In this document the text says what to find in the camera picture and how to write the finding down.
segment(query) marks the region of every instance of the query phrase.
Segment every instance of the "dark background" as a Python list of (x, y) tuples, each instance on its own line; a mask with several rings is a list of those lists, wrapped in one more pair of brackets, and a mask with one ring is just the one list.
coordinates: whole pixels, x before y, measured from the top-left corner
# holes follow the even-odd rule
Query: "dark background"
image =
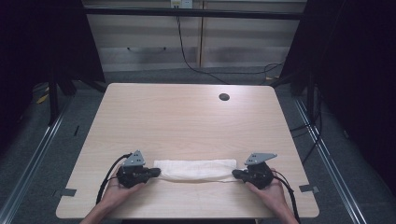
[[(104, 81), (79, 0), (0, 3), (1, 147), (12, 138), (37, 83)], [(390, 1), (309, 0), (281, 77), (299, 93), (314, 75), (330, 110), (393, 194), (396, 185), (396, 17)]]

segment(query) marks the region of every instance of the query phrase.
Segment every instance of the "electrical cord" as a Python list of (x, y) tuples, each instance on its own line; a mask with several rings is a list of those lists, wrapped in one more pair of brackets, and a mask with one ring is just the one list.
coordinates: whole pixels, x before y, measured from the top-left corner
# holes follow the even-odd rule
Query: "electrical cord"
[(286, 189), (288, 189), (290, 199), (291, 199), (291, 205), (293, 206), (294, 217), (296, 218), (298, 223), (301, 223), (300, 216), (298, 215), (298, 210), (297, 210), (297, 202), (294, 197), (294, 190), (290, 187), (290, 184), (289, 184), (288, 180), (285, 178), (285, 176), (283, 176), (278, 171), (275, 171), (275, 172), (283, 177), (283, 179), (282, 179), (282, 178), (279, 178), (274, 175), (274, 178), (279, 180), (280, 182), (282, 182), (282, 184), (286, 187)]
[(118, 177), (118, 176), (115, 176), (115, 177), (108, 178), (108, 177), (111, 175), (111, 172), (113, 171), (114, 167), (117, 165), (117, 163), (119, 163), (120, 160), (126, 159), (126, 158), (130, 157), (131, 155), (132, 155), (132, 153), (125, 154), (125, 155), (119, 157), (119, 158), (113, 163), (113, 165), (111, 166), (110, 170), (108, 170), (107, 175), (106, 175), (105, 179), (104, 179), (103, 182), (102, 182), (102, 185), (101, 185), (100, 188), (99, 188), (98, 196), (96, 197), (96, 204), (99, 204), (99, 202), (102, 200), (103, 191), (105, 190), (105, 186), (106, 186), (107, 182), (108, 182), (110, 179), (112, 179), (112, 178)]
[[(320, 114), (320, 109), (321, 109), (321, 95), (318, 94), (318, 90), (317, 90), (317, 98), (318, 98), (318, 103), (317, 103), (317, 111), (315, 112), (315, 120), (317, 120), (317, 119), (319, 118), (319, 116), (321, 116), (321, 114)], [(313, 122), (310, 121), (310, 122), (307, 123), (307, 124), (303, 124), (303, 125), (301, 125), (301, 126), (299, 126), (299, 127), (290, 129), (290, 132), (299, 131), (299, 130), (301, 130), (301, 129), (307, 128), (307, 127), (312, 126), (312, 125), (313, 125)]]
[(300, 134), (297, 134), (295, 136), (292, 136), (292, 138), (298, 138), (298, 137), (301, 137), (303, 135), (306, 135), (307, 133), (308, 133), (308, 131), (305, 131), (304, 133), (300, 133)]
[(231, 84), (228, 83), (228, 82), (226, 82), (226, 81), (224, 81), (224, 80), (222, 80), (222, 79), (220, 79), (220, 78), (218, 78), (218, 77), (216, 77), (216, 76), (214, 76), (214, 75), (223, 75), (223, 74), (228, 74), (228, 75), (229, 75), (229, 74), (258, 75), (258, 74), (265, 74), (264, 81), (261, 82), (261, 83), (259, 84), (259, 85), (262, 85), (262, 84), (265, 82), (265, 80), (266, 80), (267, 72), (269, 72), (269, 71), (271, 71), (271, 70), (274, 70), (274, 69), (276, 69), (278, 66), (284, 64), (284, 63), (269, 63), (269, 64), (267, 64), (267, 65), (264, 66), (264, 70), (263, 70), (263, 71), (260, 71), (260, 72), (251, 72), (251, 73), (246, 73), (246, 72), (228, 72), (228, 73), (224, 73), (224, 72), (205, 72), (205, 71), (200, 71), (200, 70), (197, 70), (197, 69), (195, 69), (195, 68), (192, 68), (192, 67), (189, 65), (189, 63), (187, 62), (187, 60), (186, 60), (186, 54), (185, 54), (185, 52), (184, 52), (184, 46), (183, 46), (183, 39), (182, 39), (182, 37), (181, 37), (180, 17), (177, 17), (177, 29), (178, 29), (178, 37), (179, 37), (179, 39), (180, 39), (180, 46), (181, 46), (181, 53), (182, 53), (182, 55), (183, 55), (183, 60), (184, 60), (184, 63), (190, 68), (190, 70), (192, 70), (192, 71), (194, 71), (194, 72), (196, 72), (196, 73), (209, 75), (209, 76), (215, 78), (216, 80), (218, 80), (218, 81), (220, 81), (220, 82), (222, 82), (222, 83), (224, 83), (224, 84), (226, 84), (226, 85), (231, 85)]
[(321, 116), (321, 103), (322, 103), (322, 96), (320, 94), (320, 91), (317, 90), (317, 101), (318, 101), (318, 105), (317, 105), (317, 114), (319, 117), (319, 131), (318, 131), (318, 136), (317, 139), (314, 143), (314, 145), (309, 149), (308, 153), (306, 154), (306, 156), (303, 159), (303, 165), (305, 164), (306, 160), (308, 160), (309, 156), (312, 154), (312, 152), (314, 151), (315, 147), (318, 145), (319, 140), (321, 139), (321, 132), (322, 132), (322, 127), (323, 127), (323, 119)]

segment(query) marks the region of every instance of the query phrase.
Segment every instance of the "wooden table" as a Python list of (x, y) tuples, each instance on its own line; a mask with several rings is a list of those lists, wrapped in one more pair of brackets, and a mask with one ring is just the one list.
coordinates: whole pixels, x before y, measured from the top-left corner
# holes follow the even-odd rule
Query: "wooden table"
[[(219, 98), (230, 96), (228, 101)], [(236, 159), (245, 168), (251, 152), (275, 153), (267, 162), (295, 190), (300, 217), (315, 217), (312, 192), (274, 89), (259, 86), (111, 84), (98, 109), (56, 214), (83, 218), (95, 205), (111, 164), (140, 149), (156, 160)], [(290, 196), (286, 199), (291, 207)], [(263, 218), (273, 214), (242, 182), (172, 183), (151, 178), (111, 217)]]

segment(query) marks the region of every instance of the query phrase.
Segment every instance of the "gray floor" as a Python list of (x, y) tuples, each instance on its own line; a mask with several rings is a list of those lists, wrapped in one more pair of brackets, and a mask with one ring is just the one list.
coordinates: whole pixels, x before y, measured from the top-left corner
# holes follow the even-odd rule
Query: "gray floor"
[[(261, 71), (262, 67), (249, 68), (210, 68), (210, 72)], [(258, 85), (263, 81), (268, 84), (277, 73), (258, 75), (216, 75), (227, 83), (234, 85)], [(135, 83), (199, 83), (223, 84), (212, 76), (197, 74), (190, 69), (165, 69), (134, 72), (108, 72), (107, 84), (111, 82)], [(55, 190), (63, 189), (73, 170), (78, 154), (91, 127), (97, 108), (103, 94), (90, 89), (82, 83), (77, 83), (78, 92), (73, 97), (71, 105), (64, 114), (64, 120), (56, 133), (38, 172), (23, 197), (21, 205), (12, 223), (78, 223), (78, 220), (61, 220), (55, 211), (59, 198), (54, 197)], [(19, 134), (9, 146), (7, 154), (0, 160), (0, 205), (3, 206), (7, 196), (16, 186), (24, 167), (34, 154), (34, 151), (47, 129), (49, 120), (49, 102), (35, 104), (41, 91), (35, 93), (25, 116), (21, 120)], [(304, 122), (295, 104), (295, 98), (290, 95), (289, 85), (276, 88), (276, 94), (281, 104), (287, 123), (291, 129), (301, 126)], [(61, 95), (61, 104), (66, 98)], [(344, 135), (344, 129), (336, 117), (322, 107), (323, 130), (322, 137), (332, 154), (338, 169), (346, 184), (361, 208), (367, 223), (396, 223), (396, 202), (387, 187), (375, 171), (365, 162), (357, 146)], [(313, 140), (306, 129), (292, 132), (294, 143), (300, 157), (303, 159)], [(303, 223), (353, 223), (345, 204), (329, 175), (322, 158), (314, 151), (307, 160), (305, 171), (312, 186), (319, 189), (315, 195), (320, 214), (315, 218), (303, 218)], [(107, 220), (105, 223), (120, 223), (119, 220)], [(265, 219), (263, 223), (278, 223), (276, 219)]]

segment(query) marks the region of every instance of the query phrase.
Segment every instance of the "black cable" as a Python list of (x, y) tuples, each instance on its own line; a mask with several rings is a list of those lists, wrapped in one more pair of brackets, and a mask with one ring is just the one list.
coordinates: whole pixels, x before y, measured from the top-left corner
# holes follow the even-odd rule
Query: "black cable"
[(282, 178), (286, 181), (286, 183), (288, 184), (288, 186), (290, 186), (288, 179), (286, 179), (285, 176), (283, 176), (280, 172), (273, 170), (273, 172), (277, 173), (278, 175), (282, 176)]
[(292, 138), (298, 138), (298, 137), (301, 137), (303, 135), (306, 135), (307, 133), (309, 133), (309, 131), (305, 131), (304, 133), (300, 133), (300, 134), (297, 134), (295, 136), (292, 136)]
[(278, 86), (280, 86), (280, 85), (282, 85), (284, 83), (290, 82), (293, 78), (295, 78), (298, 75), (300, 75), (301, 72), (302, 71), (294, 71), (294, 72), (291, 72), (288, 75), (284, 75), (284, 76), (280, 77), (277, 81), (271, 83), (270, 86), (272, 88), (276, 88), (276, 87), (278, 87)]
[(111, 177), (111, 178), (108, 178), (108, 177), (111, 175), (111, 172), (113, 171), (114, 167), (117, 165), (117, 163), (119, 163), (120, 160), (126, 159), (126, 158), (130, 157), (131, 155), (132, 155), (132, 153), (125, 154), (125, 155), (119, 157), (119, 158), (113, 163), (113, 165), (111, 166), (110, 170), (108, 170), (107, 175), (106, 175), (105, 179), (104, 179), (103, 182), (102, 182), (102, 185), (101, 185), (100, 188), (99, 188), (98, 196), (96, 197), (96, 204), (99, 204), (99, 202), (102, 200), (102, 195), (103, 195), (103, 191), (105, 190), (105, 186), (106, 186), (107, 182), (108, 182), (110, 179), (113, 178), (113, 177)]
[(215, 78), (216, 80), (218, 80), (218, 81), (220, 81), (220, 82), (222, 82), (222, 83), (224, 83), (224, 84), (226, 84), (226, 85), (230, 85), (230, 83), (228, 83), (228, 82), (226, 82), (226, 81), (224, 81), (224, 80), (221, 80), (220, 78), (218, 78), (218, 77), (216, 77), (216, 76), (214, 76), (214, 75), (222, 75), (222, 74), (227, 74), (227, 75), (229, 75), (229, 74), (232, 74), (232, 75), (235, 75), (235, 74), (241, 74), (241, 75), (244, 75), (244, 74), (245, 74), (245, 75), (258, 75), (258, 74), (265, 74), (265, 77), (266, 77), (266, 73), (267, 73), (267, 72), (269, 72), (269, 71), (271, 71), (271, 70), (274, 70), (274, 69), (277, 68), (278, 66), (284, 64), (284, 63), (269, 63), (269, 64), (267, 64), (267, 65), (264, 66), (264, 70), (263, 70), (263, 71), (260, 71), (260, 72), (250, 72), (250, 73), (246, 73), (246, 72), (227, 72), (227, 73), (224, 73), (224, 72), (205, 72), (205, 71), (200, 71), (200, 70), (197, 70), (197, 69), (192, 68), (192, 67), (189, 65), (189, 63), (187, 62), (187, 60), (186, 60), (186, 54), (185, 54), (185, 52), (184, 52), (184, 46), (183, 46), (183, 39), (182, 39), (182, 37), (181, 37), (180, 17), (177, 17), (177, 29), (178, 29), (178, 37), (179, 37), (179, 39), (180, 39), (181, 53), (182, 53), (182, 55), (183, 55), (184, 63), (185, 63), (192, 71), (194, 71), (194, 72), (196, 72), (196, 73), (200, 73), (200, 74), (209, 75), (209, 76)]
[(274, 178), (279, 180), (280, 182), (282, 182), (282, 184), (286, 187), (286, 189), (288, 189), (288, 192), (289, 192), (289, 195), (291, 198), (291, 205), (293, 206), (294, 217), (296, 218), (298, 223), (301, 223), (300, 216), (298, 215), (296, 199), (294, 197), (294, 190), (290, 187), (289, 182), (286, 180), (285, 176), (283, 176), (283, 178), (285, 178), (286, 181), (277, 177), (277, 176), (274, 176)]
[(309, 125), (310, 125), (310, 124), (303, 124), (302, 126), (299, 126), (299, 127), (297, 127), (297, 128), (290, 129), (290, 132), (295, 132), (295, 131), (304, 129), (304, 128), (308, 127)]
[(319, 117), (319, 131), (318, 131), (318, 136), (317, 136), (317, 140), (315, 141), (314, 145), (309, 149), (308, 153), (306, 154), (305, 158), (303, 159), (303, 165), (305, 164), (306, 160), (309, 158), (309, 156), (312, 154), (312, 152), (314, 151), (315, 147), (317, 146), (319, 140), (321, 139), (321, 132), (322, 132), (322, 127), (323, 127), (323, 120), (322, 120), (322, 116), (321, 116), (321, 103), (322, 103), (322, 97), (321, 94), (319, 92), (319, 90), (317, 90), (317, 101), (318, 101), (318, 105), (317, 105), (317, 115)]

